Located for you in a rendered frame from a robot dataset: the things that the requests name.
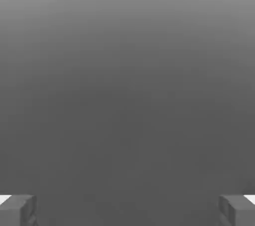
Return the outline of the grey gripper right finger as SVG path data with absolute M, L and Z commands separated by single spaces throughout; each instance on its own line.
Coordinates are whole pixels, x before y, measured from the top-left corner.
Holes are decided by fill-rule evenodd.
M 218 226 L 255 226 L 255 195 L 220 195 Z

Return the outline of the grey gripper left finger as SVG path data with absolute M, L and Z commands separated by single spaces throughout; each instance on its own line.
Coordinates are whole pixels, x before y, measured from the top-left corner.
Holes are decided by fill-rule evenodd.
M 0 194 L 0 226 L 37 226 L 35 195 Z

